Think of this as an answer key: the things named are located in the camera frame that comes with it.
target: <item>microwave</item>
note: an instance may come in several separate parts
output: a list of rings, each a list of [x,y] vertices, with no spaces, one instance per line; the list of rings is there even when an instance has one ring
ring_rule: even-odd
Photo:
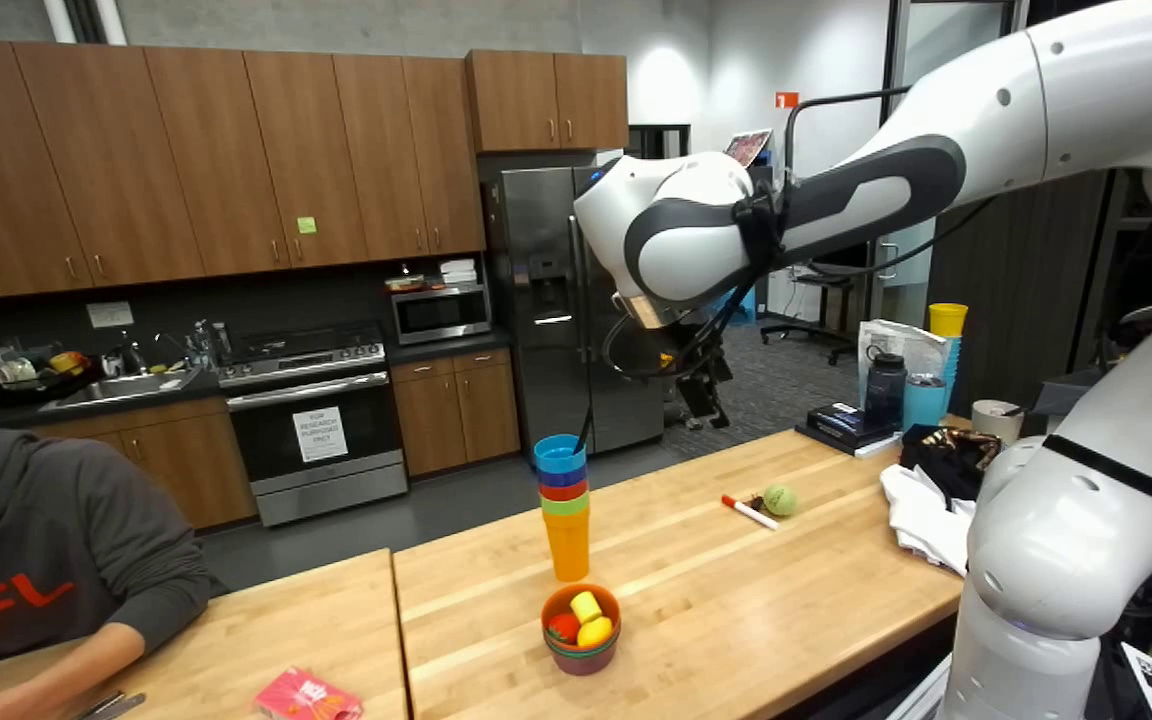
[[[433,345],[493,333],[489,285],[433,285],[394,294],[394,333],[400,345]]]

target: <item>person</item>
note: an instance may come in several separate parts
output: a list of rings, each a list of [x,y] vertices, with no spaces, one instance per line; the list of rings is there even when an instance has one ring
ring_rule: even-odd
[[[0,716],[82,716],[212,594],[183,515],[95,439],[0,433],[0,657],[75,639]]]

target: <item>backsplash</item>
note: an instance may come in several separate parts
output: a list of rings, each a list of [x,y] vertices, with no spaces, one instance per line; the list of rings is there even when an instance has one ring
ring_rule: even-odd
[[[273,273],[273,274],[232,274],[232,278],[198,278],[198,285],[151,285],[151,289],[105,289],[72,294],[29,294],[0,298],[0,345],[19,346],[88,346],[95,351],[109,335],[92,328],[88,304],[130,298],[137,335],[145,346],[161,333],[165,345],[183,345],[198,321],[226,321],[232,335],[258,328],[306,328],[336,321],[386,321],[394,341],[394,312],[386,274],[398,274],[400,264],[363,264],[363,267],[326,267],[326,273]]]

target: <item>yellow fruit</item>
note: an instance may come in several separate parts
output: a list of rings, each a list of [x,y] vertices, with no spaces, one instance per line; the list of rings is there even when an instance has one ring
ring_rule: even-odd
[[[575,648],[602,648],[602,643],[608,643],[608,637],[614,637],[614,618],[596,615],[596,618],[580,622]]]
[[[573,594],[573,615],[575,615],[580,622],[587,622],[587,618],[604,615],[604,606],[602,606],[602,599],[596,599],[591,593],[575,593],[575,594]]]
[[[85,369],[85,360],[88,360],[85,351],[56,351],[47,362],[61,375],[75,375]]]

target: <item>oven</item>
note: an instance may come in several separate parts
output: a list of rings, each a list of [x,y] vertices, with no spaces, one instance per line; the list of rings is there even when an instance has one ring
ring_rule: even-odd
[[[264,341],[264,360],[220,373],[264,528],[409,491],[381,328],[370,346],[301,341]]]

